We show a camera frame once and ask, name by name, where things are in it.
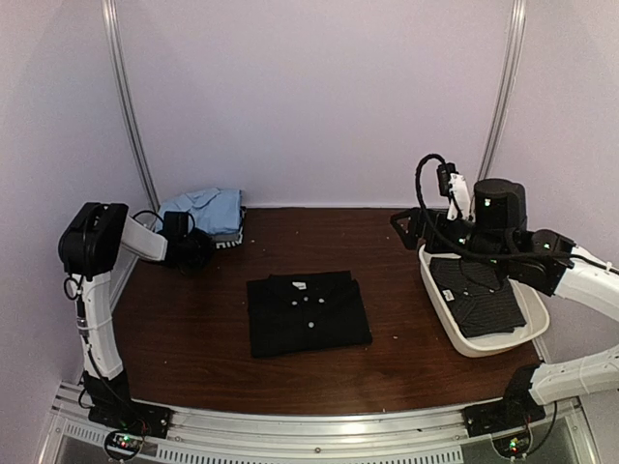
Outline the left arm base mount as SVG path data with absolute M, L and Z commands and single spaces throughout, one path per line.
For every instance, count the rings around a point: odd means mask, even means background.
M 86 372 L 84 387 L 92 402 L 89 421 L 133 435 L 167 437 L 172 411 L 168 407 L 133 400 L 126 371 L 112 380 L 101 380 Z

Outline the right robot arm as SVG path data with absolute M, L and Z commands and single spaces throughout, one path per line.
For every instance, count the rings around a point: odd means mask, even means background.
M 530 231 L 525 214 L 411 208 L 391 216 L 419 257 L 432 307 L 468 358 L 540 339 L 543 359 L 518 367 L 496 405 L 502 425 L 565 398 L 618 387 L 618 269 L 577 241 Z

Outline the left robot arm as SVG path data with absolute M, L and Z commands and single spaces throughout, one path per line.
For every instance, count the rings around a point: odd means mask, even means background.
M 129 214 L 124 203 L 85 203 L 65 232 L 58 252 L 67 274 L 66 296 L 75 302 L 84 371 L 113 381 L 125 368 L 118 353 L 110 303 L 111 272 L 119 250 L 183 273 L 202 270 L 216 248 L 189 213 L 166 213 L 158 232 Z

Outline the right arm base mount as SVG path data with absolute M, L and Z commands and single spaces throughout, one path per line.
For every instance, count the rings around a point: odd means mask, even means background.
M 545 418 L 545 407 L 538 405 L 525 387 L 509 386 L 501 399 L 467 406 L 462 411 L 469 437 L 525 428 L 531 421 Z

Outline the black long sleeve shirt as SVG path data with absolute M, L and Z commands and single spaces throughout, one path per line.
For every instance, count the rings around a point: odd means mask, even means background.
M 247 283 L 256 359 L 372 343 L 357 279 L 349 271 L 270 275 Z

